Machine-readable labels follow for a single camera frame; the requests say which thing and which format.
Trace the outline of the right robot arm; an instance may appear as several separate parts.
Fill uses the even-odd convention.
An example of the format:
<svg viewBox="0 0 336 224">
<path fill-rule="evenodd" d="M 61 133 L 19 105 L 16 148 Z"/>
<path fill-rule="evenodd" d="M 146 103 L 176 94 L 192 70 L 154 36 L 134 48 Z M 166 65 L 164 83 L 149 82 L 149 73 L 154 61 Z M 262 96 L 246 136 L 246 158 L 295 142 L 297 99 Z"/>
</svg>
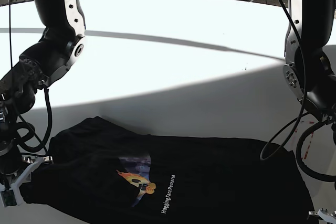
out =
<svg viewBox="0 0 336 224">
<path fill-rule="evenodd" d="M 46 149 L 52 129 L 52 111 L 47 108 L 45 136 L 38 145 L 27 142 L 36 137 L 35 128 L 23 119 L 43 90 L 49 100 L 49 87 L 60 80 L 77 61 L 85 45 L 86 22 L 80 0 L 34 0 L 45 29 L 38 43 L 26 49 L 18 63 L 1 79 L 1 203 L 3 207 L 23 203 L 20 187 L 31 174 L 52 163 Z"/>
</svg>

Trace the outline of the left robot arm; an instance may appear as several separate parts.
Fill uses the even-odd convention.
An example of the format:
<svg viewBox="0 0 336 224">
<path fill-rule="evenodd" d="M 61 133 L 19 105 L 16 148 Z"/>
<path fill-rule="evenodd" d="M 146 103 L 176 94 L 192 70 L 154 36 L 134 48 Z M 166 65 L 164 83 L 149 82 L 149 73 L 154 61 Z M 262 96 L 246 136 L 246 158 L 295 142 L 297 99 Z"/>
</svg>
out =
<svg viewBox="0 0 336 224">
<path fill-rule="evenodd" d="M 300 156 L 309 134 L 328 124 L 335 129 L 335 73 L 323 51 L 331 36 L 334 9 L 335 0 L 288 0 L 283 67 L 286 82 L 301 108 L 317 119 L 299 138 L 297 164 L 309 177 L 327 183 L 335 183 L 335 176 L 313 171 Z"/>
</svg>

